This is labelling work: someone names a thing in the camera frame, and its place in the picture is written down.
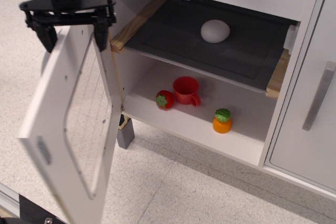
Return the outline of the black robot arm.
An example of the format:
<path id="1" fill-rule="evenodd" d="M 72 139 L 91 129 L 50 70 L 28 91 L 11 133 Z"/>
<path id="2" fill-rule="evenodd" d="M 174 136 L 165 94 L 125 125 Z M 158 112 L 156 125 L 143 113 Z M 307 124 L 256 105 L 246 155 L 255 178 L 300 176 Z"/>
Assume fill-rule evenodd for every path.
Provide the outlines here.
<path id="1" fill-rule="evenodd" d="M 93 25 L 96 44 L 104 51 L 108 29 L 116 22 L 113 6 L 113 0 L 30 0 L 19 8 L 48 52 L 57 42 L 55 26 L 71 25 Z"/>

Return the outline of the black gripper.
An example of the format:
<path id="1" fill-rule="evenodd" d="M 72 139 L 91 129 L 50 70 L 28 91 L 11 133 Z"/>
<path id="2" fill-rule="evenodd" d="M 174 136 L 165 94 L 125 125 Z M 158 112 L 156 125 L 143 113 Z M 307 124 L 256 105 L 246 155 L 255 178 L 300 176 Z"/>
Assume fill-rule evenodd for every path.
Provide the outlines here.
<path id="1" fill-rule="evenodd" d="M 57 42 L 54 26 L 62 25 L 93 25 L 98 49 L 104 51 L 108 27 L 116 22 L 113 6 L 113 0 L 29 0 L 19 9 L 26 14 L 27 26 L 51 53 Z"/>

